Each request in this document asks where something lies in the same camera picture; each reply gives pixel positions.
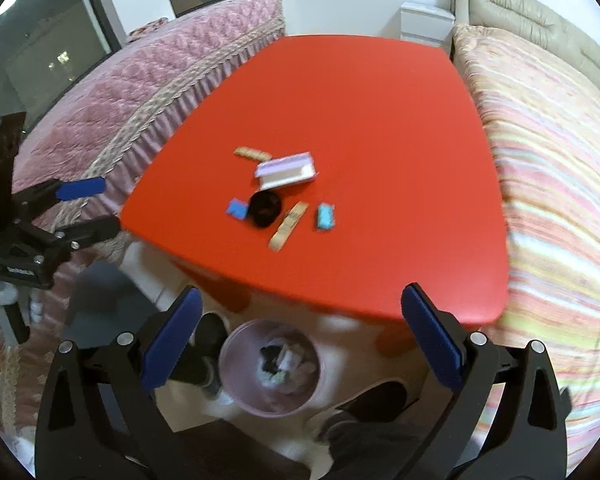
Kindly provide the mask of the blue small wrapper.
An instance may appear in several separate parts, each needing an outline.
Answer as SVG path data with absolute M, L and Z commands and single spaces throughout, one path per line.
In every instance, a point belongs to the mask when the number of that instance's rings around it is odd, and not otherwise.
M 234 219 L 244 221 L 248 216 L 249 204 L 238 198 L 232 198 L 225 213 Z

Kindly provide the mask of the purple white box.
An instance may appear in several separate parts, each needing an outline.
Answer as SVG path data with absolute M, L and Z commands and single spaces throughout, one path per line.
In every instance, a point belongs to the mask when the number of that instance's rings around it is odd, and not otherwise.
M 316 176 L 314 159 L 309 152 L 261 162 L 254 172 L 261 191 L 308 182 Z

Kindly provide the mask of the red table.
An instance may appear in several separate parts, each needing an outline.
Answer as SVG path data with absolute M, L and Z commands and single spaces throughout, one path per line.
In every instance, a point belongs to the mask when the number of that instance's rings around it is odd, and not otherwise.
M 245 145 L 309 153 L 314 180 L 283 205 L 329 204 L 322 232 L 308 211 L 282 249 L 272 228 L 230 217 L 257 189 Z M 293 36 L 240 66 L 156 156 L 122 226 L 204 276 L 239 307 L 267 292 L 320 310 L 400 318 L 416 282 L 460 322 L 496 320 L 507 298 L 498 177 L 474 102 L 438 48 L 363 36 Z

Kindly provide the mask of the white nightstand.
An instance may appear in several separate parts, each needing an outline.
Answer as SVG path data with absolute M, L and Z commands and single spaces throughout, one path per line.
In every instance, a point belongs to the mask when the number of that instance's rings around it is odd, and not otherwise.
M 455 16 L 437 6 L 407 1 L 400 7 L 401 39 L 426 46 L 449 47 Z

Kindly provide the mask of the beige leather headboard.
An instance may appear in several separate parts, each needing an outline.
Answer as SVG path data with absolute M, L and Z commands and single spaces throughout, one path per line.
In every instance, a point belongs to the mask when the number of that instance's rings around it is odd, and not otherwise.
M 538 0 L 452 0 L 455 23 L 507 30 L 553 53 L 600 89 L 600 46 Z

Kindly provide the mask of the pink trash bin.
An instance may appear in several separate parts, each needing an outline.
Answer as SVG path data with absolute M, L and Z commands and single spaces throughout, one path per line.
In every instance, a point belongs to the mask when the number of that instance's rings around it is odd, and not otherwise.
M 222 345 L 223 389 L 245 412 L 281 418 L 306 407 L 321 381 L 310 338 L 292 325 L 259 318 L 235 328 Z

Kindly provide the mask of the pink quilted bed cover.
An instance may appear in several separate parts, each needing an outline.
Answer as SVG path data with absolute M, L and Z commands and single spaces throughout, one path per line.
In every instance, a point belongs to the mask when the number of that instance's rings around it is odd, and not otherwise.
M 142 163 L 231 73 L 283 37 L 283 0 L 224 0 L 159 26 L 106 58 L 38 121 L 16 157 L 14 188 L 105 177 L 118 210 Z

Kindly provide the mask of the cyan small wrapper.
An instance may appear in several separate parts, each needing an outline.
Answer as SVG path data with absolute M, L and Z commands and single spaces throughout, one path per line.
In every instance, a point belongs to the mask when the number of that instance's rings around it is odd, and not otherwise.
M 326 203 L 320 203 L 317 206 L 316 215 L 316 228 L 319 231 L 329 231 L 336 226 L 335 220 L 335 206 Z

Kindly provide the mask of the wooden clothespin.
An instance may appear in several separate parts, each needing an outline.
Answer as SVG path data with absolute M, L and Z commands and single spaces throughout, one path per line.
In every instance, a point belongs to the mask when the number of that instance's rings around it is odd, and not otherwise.
M 291 210 L 286 213 L 282 223 L 268 242 L 268 248 L 274 250 L 274 252 L 279 252 L 291 236 L 291 233 L 294 232 L 294 229 L 308 208 L 309 204 L 306 202 L 294 204 Z

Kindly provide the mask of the striped bed mattress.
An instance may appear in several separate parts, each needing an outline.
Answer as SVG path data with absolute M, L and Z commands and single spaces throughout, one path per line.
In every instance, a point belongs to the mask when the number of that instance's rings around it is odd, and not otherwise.
M 503 199 L 508 300 L 497 344 L 543 341 L 568 388 L 567 466 L 600 438 L 600 89 L 506 30 L 460 25 L 454 63 L 474 100 Z

